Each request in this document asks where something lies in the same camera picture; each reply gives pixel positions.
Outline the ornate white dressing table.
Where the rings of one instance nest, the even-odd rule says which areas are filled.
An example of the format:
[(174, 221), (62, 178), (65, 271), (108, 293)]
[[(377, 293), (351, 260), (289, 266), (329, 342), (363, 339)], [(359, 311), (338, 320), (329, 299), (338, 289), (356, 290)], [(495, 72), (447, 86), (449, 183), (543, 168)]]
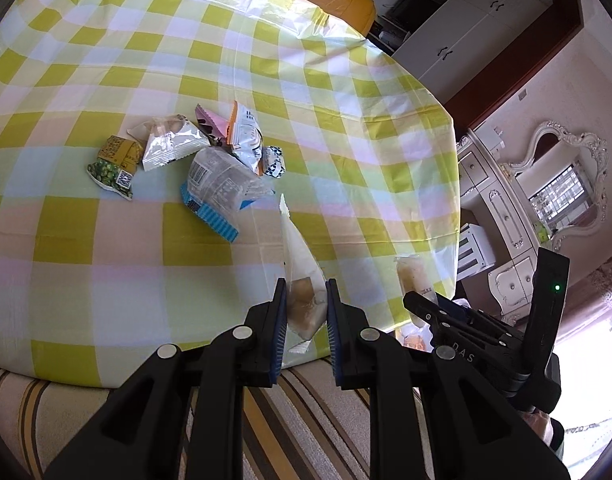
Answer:
[(484, 229), (496, 265), (458, 284), (470, 305), (508, 325), (525, 321), (540, 244), (518, 195), (488, 148), (470, 132), (458, 142), (461, 228)]

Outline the ornate mirror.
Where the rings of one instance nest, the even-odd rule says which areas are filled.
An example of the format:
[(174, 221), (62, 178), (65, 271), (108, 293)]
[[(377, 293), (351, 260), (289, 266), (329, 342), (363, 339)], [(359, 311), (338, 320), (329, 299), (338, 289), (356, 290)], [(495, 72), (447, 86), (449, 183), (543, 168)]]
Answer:
[(547, 120), (534, 129), (518, 162), (504, 162), (508, 182), (540, 245), (558, 252), (568, 237), (590, 236), (606, 219), (607, 142)]

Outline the clear blue-edged snack bag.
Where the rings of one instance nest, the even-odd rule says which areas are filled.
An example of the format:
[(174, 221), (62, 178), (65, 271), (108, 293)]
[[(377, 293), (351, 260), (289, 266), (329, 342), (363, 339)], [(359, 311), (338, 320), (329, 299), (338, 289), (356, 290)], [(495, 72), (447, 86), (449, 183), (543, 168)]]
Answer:
[(240, 233), (239, 212), (256, 200), (272, 196), (274, 188), (239, 159), (212, 146), (195, 154), (180, 194), (195, 217), (232, 243)]

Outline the orange white snack packet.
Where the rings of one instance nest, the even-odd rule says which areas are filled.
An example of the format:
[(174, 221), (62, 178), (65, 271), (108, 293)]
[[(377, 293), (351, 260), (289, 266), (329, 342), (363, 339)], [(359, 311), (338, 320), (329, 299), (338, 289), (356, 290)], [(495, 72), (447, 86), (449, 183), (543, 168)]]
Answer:
[(263, 159), (263, 135), (254, 113), (237, 101), (233, 102), (225, 138), (231, 154), (259, 176)]

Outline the white slatted stool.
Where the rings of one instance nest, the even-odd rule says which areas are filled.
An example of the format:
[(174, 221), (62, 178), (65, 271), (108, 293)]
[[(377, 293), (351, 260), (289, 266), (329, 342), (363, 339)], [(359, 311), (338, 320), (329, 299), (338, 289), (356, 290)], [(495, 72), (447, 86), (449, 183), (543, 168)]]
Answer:
[(477, 224), (464, 224), (460, 231), (457, 279), (462, 281), (495, 265), (496, 257), (484, 229)]

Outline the white nut cake packet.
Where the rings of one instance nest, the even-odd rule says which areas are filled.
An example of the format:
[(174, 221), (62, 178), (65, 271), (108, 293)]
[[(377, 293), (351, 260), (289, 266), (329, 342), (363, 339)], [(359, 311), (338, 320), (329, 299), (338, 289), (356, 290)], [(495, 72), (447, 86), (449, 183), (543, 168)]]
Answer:
[(279, 209), (287, 284), (287, 324), (299, 337), (289, 353), (305, 354), (327, 319), (327, 285), (319, 263), (291, 218), (284, 195), (280, 196)]

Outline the round cookie clear packet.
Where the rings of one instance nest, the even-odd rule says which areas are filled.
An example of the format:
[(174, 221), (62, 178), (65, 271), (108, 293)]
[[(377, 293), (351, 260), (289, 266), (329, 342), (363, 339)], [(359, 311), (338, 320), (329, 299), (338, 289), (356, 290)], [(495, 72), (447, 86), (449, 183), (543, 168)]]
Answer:
[(438, 304), (433, 282), (426, 273), (424, 259), (418, 255), (396, 258), (396, 271), (404, 294), (417, 292), (433, 304)]

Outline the white cabinet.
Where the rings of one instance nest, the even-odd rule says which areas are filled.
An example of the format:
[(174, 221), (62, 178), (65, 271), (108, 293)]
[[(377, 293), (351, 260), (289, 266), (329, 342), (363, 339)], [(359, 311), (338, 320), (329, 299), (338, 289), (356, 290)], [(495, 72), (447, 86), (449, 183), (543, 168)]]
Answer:
[(443, 103), (551, 6), (552, 0), (373, 0), (369, 39)]

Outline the pink snack packet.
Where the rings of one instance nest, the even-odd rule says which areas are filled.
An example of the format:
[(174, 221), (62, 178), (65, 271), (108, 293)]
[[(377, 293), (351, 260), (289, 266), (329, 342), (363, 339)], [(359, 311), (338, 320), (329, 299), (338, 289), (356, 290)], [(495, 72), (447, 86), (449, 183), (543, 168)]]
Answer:
[(209, 140), (217, 145), (222, 145), (227, 140), (228, 120), (205, 110), (204, 107), (197, 104), (195, 106), (195, 118), (197, 128), (209, 137)]

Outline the striped sofa cushion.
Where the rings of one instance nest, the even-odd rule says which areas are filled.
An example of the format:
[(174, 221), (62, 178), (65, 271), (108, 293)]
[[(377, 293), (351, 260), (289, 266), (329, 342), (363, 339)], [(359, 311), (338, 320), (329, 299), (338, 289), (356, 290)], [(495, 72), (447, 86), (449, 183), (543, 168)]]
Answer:
[(161, 346), (113, 392), (0, 368), (0, 479), (435, 479), (437, 360), (377, 330), (282, 368), (244, 342)]

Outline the small blue white candy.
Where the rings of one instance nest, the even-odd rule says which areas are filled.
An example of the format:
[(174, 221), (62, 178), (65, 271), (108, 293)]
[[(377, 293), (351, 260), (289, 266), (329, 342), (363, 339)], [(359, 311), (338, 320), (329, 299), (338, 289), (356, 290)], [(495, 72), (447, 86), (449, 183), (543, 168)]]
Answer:
[(264, 146), (261, 152), (261, 174), (272, 179), (278, 179), (284, 173), (285, 161), (282, 149), (274, 145)]

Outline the green yellow pea packet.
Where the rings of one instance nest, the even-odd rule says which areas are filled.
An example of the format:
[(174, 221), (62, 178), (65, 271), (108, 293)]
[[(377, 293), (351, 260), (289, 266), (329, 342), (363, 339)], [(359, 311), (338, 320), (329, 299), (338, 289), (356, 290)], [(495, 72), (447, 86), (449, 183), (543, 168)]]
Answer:
[(116, 193), (125, 200), (132, 200), (132, 180), (142, 156), (143, 147), (138, 141), (109, 136), (86, 171), (103, 190)]

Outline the green checkered tablecloth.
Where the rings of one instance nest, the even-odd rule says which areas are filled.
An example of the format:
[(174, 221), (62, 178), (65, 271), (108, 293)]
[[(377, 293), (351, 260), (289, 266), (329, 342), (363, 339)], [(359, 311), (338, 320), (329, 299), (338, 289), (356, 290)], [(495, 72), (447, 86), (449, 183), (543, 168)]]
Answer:
[[(90, 170), (103, 144), (203, 105), (250, 110), (283, 176), (232, 214), (223, 148)], [(15, 0), (0, 22), (0, 367), (115, 387), (161, 344), (205, 344), (267, 300), (289, 216), (370, 322), (406, 316), (396, 260), (457, 281), (451, 117), (404, 68), (307, 0)]]

